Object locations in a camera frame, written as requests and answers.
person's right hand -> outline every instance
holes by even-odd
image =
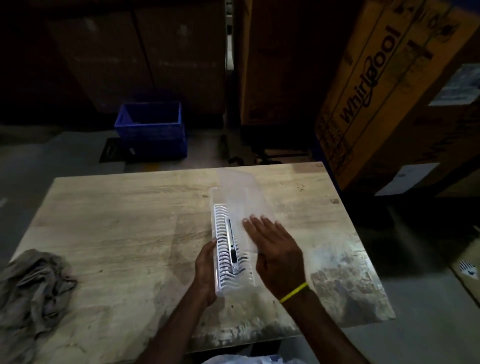
[[[278,221],[265,216],[244,218],[243,227],[258,247],[257,272],[279,300],[305,282],[303,253]]]

blue plastic crate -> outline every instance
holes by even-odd
[[[187,139],[122,140],[122,146],[140,160],[175,160],[187,157]]]
[[[115,130],[122,140],[184,139],[181,104],[177,101],[123,104],[115,121]]]

concrete floor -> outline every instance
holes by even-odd
[[[0,269],[21,240],[55,177],[227,166],[221,131],[195,131],[182,162],[98,163],[115,132],[0,128]],[[235,134],[234,154],[249,160]],[[480,311],[431,244],[396,209],[385,210],[390,228],[357,226],[396,312],[394,321],[345,330],[374,363],[480,363]],[[385,247],[394,246],[392,251]],[[303,337],[284,340],[280,354],[317,363]]]

rubber band bracelet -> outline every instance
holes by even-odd
[[[308,287],[308,283],[307,283],[307,282],[302,283],[302,284],[299,285],[297,288],[295,288],[292,292],[290,292],[289,294],[287,294],[284,298],[282,298],[282,299],[280,300],[280,303],[285,302],[285,301],[288,300],[290,297],[294,296],[295,294],[297,294],[298,292],[300,292],[301,290],[303,290],[305,287]]]

gray cloth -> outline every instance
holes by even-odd
[[[0,352],[7,363],[31,363],[35,340],[65,315],[77,284],[65,268],[58,255],[30,249],[0,274]]]

